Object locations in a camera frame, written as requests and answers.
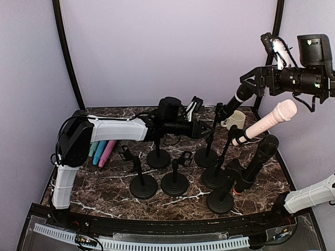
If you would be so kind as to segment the black mic stand blue mic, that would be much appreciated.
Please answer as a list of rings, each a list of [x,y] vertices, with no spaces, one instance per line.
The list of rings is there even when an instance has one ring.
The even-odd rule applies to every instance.
[[[171,156],[166,150],[160,149],[160,139],[154,141],[155,150],[147,155],[147,164],[154,169],[163,169],[169,166]]]

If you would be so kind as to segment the blue microphone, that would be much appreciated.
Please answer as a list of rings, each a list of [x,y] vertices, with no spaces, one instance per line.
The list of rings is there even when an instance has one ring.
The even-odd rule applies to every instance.
[[[95,154],[94,154],[94,157],[93,157],[93,165],[96,166],[98,165],[100,159],[101,159],[101,156],[107,146],[107,143],[108,141],[100,141],[98,146],[97,146],[97,149],[95,151]]]

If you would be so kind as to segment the mint green microphone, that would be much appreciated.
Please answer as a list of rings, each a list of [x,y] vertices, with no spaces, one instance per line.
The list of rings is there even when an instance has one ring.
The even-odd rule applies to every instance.
[[[97,150],[98,145],[99,145],[99,142],[92,143],[92,145],[90,147],[90,150],[89,150],[89,154],[88,154],[89,157],[93,157],[94,156],[94,154],[95,154],[95,152]]]

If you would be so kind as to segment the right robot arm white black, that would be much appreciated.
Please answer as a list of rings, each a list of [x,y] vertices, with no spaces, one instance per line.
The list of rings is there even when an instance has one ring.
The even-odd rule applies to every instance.
[[[312,95],[312,100],[323,103],[334,96],[334,71],[329,38],[325,34],[297,37],[301,67],[291,55],[290,49],[280,37],[271,33],[261,35],[268,55],[275,56],[276,65],[256,67],[240,77],[242,86],[258,97],[269,88],[271,96],[291,92],[295,99],[300,94]],[[334,175],[298,191],[278,196],[273,211],[267,216],[272,227],[278,227],[293,214],[305,208],[334,200]]]

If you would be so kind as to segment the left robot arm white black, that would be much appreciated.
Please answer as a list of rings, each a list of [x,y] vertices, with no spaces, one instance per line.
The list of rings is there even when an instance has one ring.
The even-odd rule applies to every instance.
[[[194,98],[188,107],[174,97],[160,100],[156,109],[140,112],[132,117],[99,117],[77,110],[62,125],[55,145],[57,174],[51,204],[56,208],[53,219],[63,228],[74,223],[74,217],[66,209],[74,180],[80,166],[88,157],[90,145],[110,140],[156,142],[166,134],[201,139],[214,129],[205,121],[194,120],[202,100]]]

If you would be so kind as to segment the cream pink microphone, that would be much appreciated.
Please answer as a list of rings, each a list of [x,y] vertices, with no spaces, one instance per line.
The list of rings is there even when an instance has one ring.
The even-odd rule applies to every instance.
[[[274,127],[275,125],[290,121],[297,114],[297,106],[291,99],[279,102],[277,106],[268,115],[249,126],[232,140],[234,146],[245,144],[254,137]]]

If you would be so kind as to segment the black mic stand cream mic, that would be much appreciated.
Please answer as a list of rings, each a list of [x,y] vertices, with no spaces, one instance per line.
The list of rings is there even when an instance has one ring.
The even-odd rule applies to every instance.
[[[240,132],[242,132],[242,130],[238,129],[235,124],[231,126],[228,132],[228,139],[226,141],[224,150],[222,154],[218,157],[217,166],[208,168],[202,173],[202,182],[207,188],[220,189],[228,180],[228,176],[225,174],[225,171],[221,167],[225,161],[226,152],[229,148],[229,145],[231,144],[231,141]]]

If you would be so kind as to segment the black microphone orange base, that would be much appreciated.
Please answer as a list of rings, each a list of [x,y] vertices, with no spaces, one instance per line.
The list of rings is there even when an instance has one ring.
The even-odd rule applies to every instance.
[[[275,155],[279,140],[272,134],[266,135],[258,144],[257,150],[247,168],[242,170],[242,177],[236,181],[234,193],[240,195],[250,189],[264,164]]]

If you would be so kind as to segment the beige mug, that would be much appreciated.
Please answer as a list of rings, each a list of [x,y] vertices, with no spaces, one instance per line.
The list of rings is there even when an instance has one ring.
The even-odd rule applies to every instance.
[[[233,125],[236,125],[238,129],[243,129],[245,119],[246,116],[243,112],[235,110],[234,113],[229,118],[222,121],[220,125],[227,130],[229,130]]]

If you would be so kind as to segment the black front table rail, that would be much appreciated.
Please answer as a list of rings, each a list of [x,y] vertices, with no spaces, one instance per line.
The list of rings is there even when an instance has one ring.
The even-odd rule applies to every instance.
[[[279,221],[279,219],[271,221],[270,216],[272,214],[270,211],[245,216],[191,221],[125,220],[91,216],[75,212],[68,212],[65,215],[65,219],[68,223],[77,221],[83,233],[107,236],[115,233],[187,235],[215,232],[254,235],[263,233],[272,227],[288,225],[291,228],[296,223],[295,220],[289,220],[288,218],[283,218],[281,221]]]

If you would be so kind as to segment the left black frame post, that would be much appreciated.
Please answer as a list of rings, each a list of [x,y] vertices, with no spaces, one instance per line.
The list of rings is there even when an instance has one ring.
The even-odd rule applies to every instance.
[[[83,100],[83,97],[82,97],[82,94],[79,88],[79,84],[75,76],[75,70],[72,64],[68,42],[66,40],[65,28],[64,28],[62,11],[61,11],[61,2],[59,0],[52,0],[52,5],[53,5],[53,12],[54,12],[54,18],[55,18],[57,31],[58,31],[59,41],[61,45],[61,50],[62,50],[63,58],[65,61],[65,66],[68,72],[68,76],[70,79],[70,83],[71,83],[71,86],[74,92],[74,96],[75,96],[78,107],[82,110],[85,110],[86,107],[85,107],[84,100]]]

